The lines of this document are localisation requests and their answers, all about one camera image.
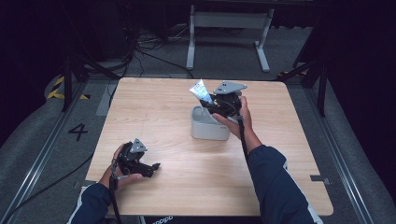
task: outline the sleeve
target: sleeve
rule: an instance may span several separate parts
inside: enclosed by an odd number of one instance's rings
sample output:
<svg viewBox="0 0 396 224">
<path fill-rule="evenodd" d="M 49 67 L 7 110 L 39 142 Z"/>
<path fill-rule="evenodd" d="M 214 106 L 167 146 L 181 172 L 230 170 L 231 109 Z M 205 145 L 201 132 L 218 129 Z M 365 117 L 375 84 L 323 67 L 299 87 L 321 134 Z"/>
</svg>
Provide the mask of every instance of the sleeve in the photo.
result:
<svg viewBox="0 0 396 224">
<path fill-rule="evenodd" d="M 322 223 L 286 170 L 286 158 L 279 151 L 264 145 L 256 147 L 247 163 L 262 223 Z"/>
<path fill-rule="evenodd" d="M 102 184 L 85 188 L 78 197 L 78 204 L 67 224 L 106 223 L 105 216 L 111 204 L 110 191 Z"/>
</svg>

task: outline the person's left hand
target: person's left hand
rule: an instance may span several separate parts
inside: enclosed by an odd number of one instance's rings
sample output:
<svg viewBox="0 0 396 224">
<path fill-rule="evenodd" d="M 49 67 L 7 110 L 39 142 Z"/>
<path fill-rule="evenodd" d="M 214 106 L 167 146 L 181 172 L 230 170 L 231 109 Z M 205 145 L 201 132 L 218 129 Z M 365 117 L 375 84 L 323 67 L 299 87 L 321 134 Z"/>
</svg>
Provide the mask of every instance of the person's left hand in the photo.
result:
<svg viewBox="0 0 396 224">
<path fill-rule="evenodd" d="M 123 144 L 121 146 L 119 146 L 119 148 L 117 148 L 117 150 L 114 152 L 114 155 L 113 155 L 114 160 L 116 160 L 117 157 L 119 156 L 119 153 L 120 153 L 122 147 L 123 147 Z M 117 176 L 123 175 L 119 166 L 116 169 L 116 175 Z M 109 167 L 107 167 L 107 169 L 105 170 L 105 173 L 103 174 L 102 178 L 99 180 L 98 183 L 104 185 L 106 188 L 109 188 L 110 177 L 111 177 L 111 165 Z M 121 189 L 125 186 L 128 186 L 128 185 L 134 183 L 137 179 L 140 179 L 142 177 L 143 176 L 141 174 L 128 175 L 128 177 L 119 180 L 117 189 Z"/>
</svg>

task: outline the hand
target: hand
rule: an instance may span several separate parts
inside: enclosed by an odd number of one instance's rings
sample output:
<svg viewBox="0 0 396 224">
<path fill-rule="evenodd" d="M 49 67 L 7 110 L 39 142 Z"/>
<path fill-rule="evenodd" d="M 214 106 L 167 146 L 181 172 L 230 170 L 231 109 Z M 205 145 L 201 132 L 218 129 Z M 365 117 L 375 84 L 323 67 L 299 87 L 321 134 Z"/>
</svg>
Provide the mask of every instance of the hand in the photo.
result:
<svg viewBox="0 0 396 224">
<path fill-rule="evenodd" d="M 243 117 L 244 121 L 244 136 L 245 136 L 245 142 L 247 144 L 247 153 L 249 153 L 252 149 L 262 145 L 262 142 L 260 139 L 257 137 L 257 135 L 253 131 L 253 125 L 251 121 L 251 116 L 250 116 L 250 111 L 248 110 L 248 101 L 245 96 L 240 96 L 239 97 L 241 101 L 241 109 L 239 110 L 240 115 Z M 241 139 L 241 133 L 239 131 L 239 124 L 224 118 L 220 114 L 213 114 L 212 115 L 215 120 L 218 122 L 226 125 L 230 132 L 235 135 L 237 138 Z"/>
<path fill-rule="evenodd" d="M 113 155 L 113 159 L 116 160 L 121 149 L 123 147 L 123 144 L 121 146 L 119 146 L 119 148 L 117 148 L 117 150 L 114 152 Z M 121 176 L 123 175 L 120 167 L 117 167 L 116 169 L 116 175 L 117 176 Z M 111 177 L 111 165 L 107 167 L 107 169 L 105 170 L 105 173 L 103 174 L 102 178 L 99 180 L 98 183 L 104 185 L 106 188 L 109 188 L 109 179 Z M 117 189 L 121 189 L 127 185 L 130 185 L 132 183 L 134 183 L 137 179 L 142 178 L 143 176 L 141 174 L 132 174 L 129 175 L 127 178 L 119 180 L 119 184 L 118 184 L 118 188 Z"/>
</svg>

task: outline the person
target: person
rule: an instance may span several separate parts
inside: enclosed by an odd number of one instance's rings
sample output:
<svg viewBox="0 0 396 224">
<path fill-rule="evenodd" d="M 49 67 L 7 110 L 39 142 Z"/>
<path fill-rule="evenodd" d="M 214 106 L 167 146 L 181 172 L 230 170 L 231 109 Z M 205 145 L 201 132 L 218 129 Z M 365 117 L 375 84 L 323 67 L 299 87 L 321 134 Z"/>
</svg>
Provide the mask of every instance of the person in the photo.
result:
<svg viewBox="0 0 396 224">
<path fill-rule="evenodd" d="M 262 223 L 323 223 L 288 173 L 286 158 L 275 148 L 264 145 L 254 133 L 247 98 L 240 96 L 240 101 L 247 166 L 260 203 Z M 219 114 L 213 114 L 213 118 L 241 139 L 237 123 Z"/>
<path fill-rule="evenodd" d="M 114 152 L 113 159 L 115 160 L 121 151 L 123 144 Z M 121 176 L 121 170 L 118 166 L 116 175 Z M 111 165 L 107 167 L 102 178 L 98 183 L 89 185 L 83 188 L 78 197 L 76 208 L 70 216 L 67 224 L 106 224 L 106 214 L 108 207 L 111 204 L 110 200 L 110 177 Z M 116 192 L 128 185 L 135 183 L 142 178 L 141 174 L 132 174 L 125 179 L 119 180 Z"/>
<path fill-rule="evenodd" d="M 246 97 L 240 96 L 240 100 L 242 107 L 239 112 L 245 127 L 247 166 L 260 203 L 262 223 L 323 223 L 288 173 L 286 158 L 275 148 L 264 145 L 253 131 Z M 212 116 L 241 139 L 237 123 L 219 114 Z M 121 147 L 114 153 L 114 158 L 117 157 Z M 111 170 L 107 168 L 98 184 L 89 186 L 80 194 L 78 206 L 68 223 L 100 223 L 105 220 L 107 207 L 110 205 L 108 190 L 110 176 Z M 119 182 L 119 187 L 132 184 L 140 177 L 141 175 L 130 175 L 125 181 Z"/>
</svg>

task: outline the wooden tabletop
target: wooden tabletop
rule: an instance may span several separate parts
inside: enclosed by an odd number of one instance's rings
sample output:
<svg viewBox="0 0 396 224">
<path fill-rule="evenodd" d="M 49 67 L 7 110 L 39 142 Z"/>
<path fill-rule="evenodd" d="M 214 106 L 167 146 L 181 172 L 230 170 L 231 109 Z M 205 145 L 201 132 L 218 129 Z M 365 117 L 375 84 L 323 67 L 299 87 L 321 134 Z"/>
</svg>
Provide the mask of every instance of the wooden tabletop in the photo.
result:
<svg viewBox="0 0 396 224">
<path fill-rule="evenodd" d="M 148 151 L 141 162 L 160 162 L 152 178 L 117 192 L 123 215 L 259 216 L 241 142 L 191 137 L 191 110 L 199 102 L 190 93 L 196 79 L 123 78 L 109 109 L 87 180 L 99 180 L 114 151 L 139 138 Z M 322 216 L 332 203 L 304 135 L 288 90 L 280 82 L 242 81 L 253 129 L 267 146 L 288 159 L 289 172 Z M 204 80 L 212 92 L 221 80 Z"/>
</svg>

